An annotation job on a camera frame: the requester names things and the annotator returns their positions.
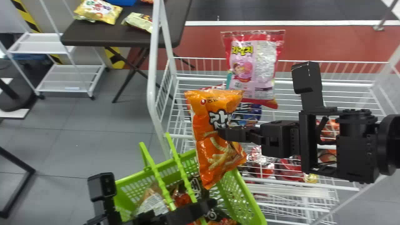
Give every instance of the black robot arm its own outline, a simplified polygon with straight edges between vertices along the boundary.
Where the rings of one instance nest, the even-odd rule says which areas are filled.
[[[373,183],[378,175],[392,175],[400,168],[400,115],[388,115],[379,124],[369,109],[337,110],[325,107],[318,63],[292,66],[294,92],[301,95],[303,110],[298,121],[272,121],[260,127],[230,127],[218,131],[227,141],[261,145],[268,157],[301,156],[302,171],[361,183]],[[322,116],[316,125],[316,117]],[[322,141],[329,116],[339,116],[340,134]],[[336,166],[318,162],[317,145],[336,145]]]

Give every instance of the orange snack bag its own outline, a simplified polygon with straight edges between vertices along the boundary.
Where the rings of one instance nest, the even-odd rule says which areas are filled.
[[[191,104],[190,115],[199,173],[207,190],[227,171],[246,161],[247,155],[239,143],[228,142],[217,133],[217,129],[228,127],[242,95],[242,90],[208,89],[185,92],[185,97]]]

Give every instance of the pink snack bag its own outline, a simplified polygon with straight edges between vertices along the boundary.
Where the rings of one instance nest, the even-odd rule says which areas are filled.
[[[284,34],[284,30],[221,32],[228,66],[226,89],[244,90],[242,102],[277,109],[275,67]]]

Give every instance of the basket handle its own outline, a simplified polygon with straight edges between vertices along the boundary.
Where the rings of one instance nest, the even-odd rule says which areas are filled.
[[[143,142],[139,143],[140,150],[142,152],[143,160],[145,166],[147,166],[147,162],[150,164],[150,168],[154,173],[154,177],[156,178],[158,182],[158,186],[161,188],[162,195],[164,196],[168,206],[170,207],[171,211],[176,209],[176,206],[171,199],[170,193],[168,192],[167,188],[165,187],[165,183],[161,178],[160,173],[158,172],[158,169],[156,167],[156,164],[153,161],[153,158],[151,158],[149,151],[147,150],[145,144]]]
[[[168,144],[170,145],[172,156],[176,162],[176,165],[178,166],[180,176],[183,180],[186,190],[188,190],[190,199],[192,200],[193,203],[196,203],[197,199],[194,196],[194,191],[192,189],[192,185],[189,182],[188,175],[186,174],[186,172],[183,168],[182,162],[180,161],[180,157],[179,157],[178,153],[176,152],[176,149],[175,149],[174,143],[172,142],[171,136],[169,133],[165,133],[165,137],[167,138]]]

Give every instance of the yellow snack bag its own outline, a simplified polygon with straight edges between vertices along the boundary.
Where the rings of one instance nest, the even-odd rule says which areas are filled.
[[[189,90],[184,94],[192,106],[190,115],[199,173],[203,186],[209,190],[227,171],[246,162],[241,145],[220,138],[217,132],[228,127],[243,91],[208,89]]]
[[[103,21],[114,25],[122,12],[122,7],[112,5],[102,0],[84,0],[74,11],[76,20],[88,20],[90,22]]]
[[[125,19],[123,19],[122,25],[131,25],[141,30],[145,30],[149,33],[153,31],[153,20],[149,15],[131,12]]]

